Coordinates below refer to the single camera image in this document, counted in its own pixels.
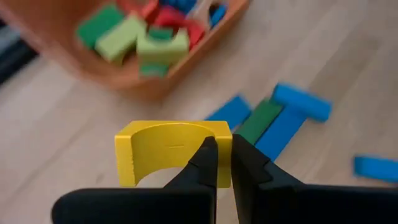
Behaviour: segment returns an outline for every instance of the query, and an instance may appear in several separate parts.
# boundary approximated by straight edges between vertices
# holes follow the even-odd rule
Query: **yellow block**
[[[135,187],[148,174],[185,167],[213,136],[218,145],[218,187],[231,186],[232,134],[226,121],[133,121],[115,135],[122,187]]]

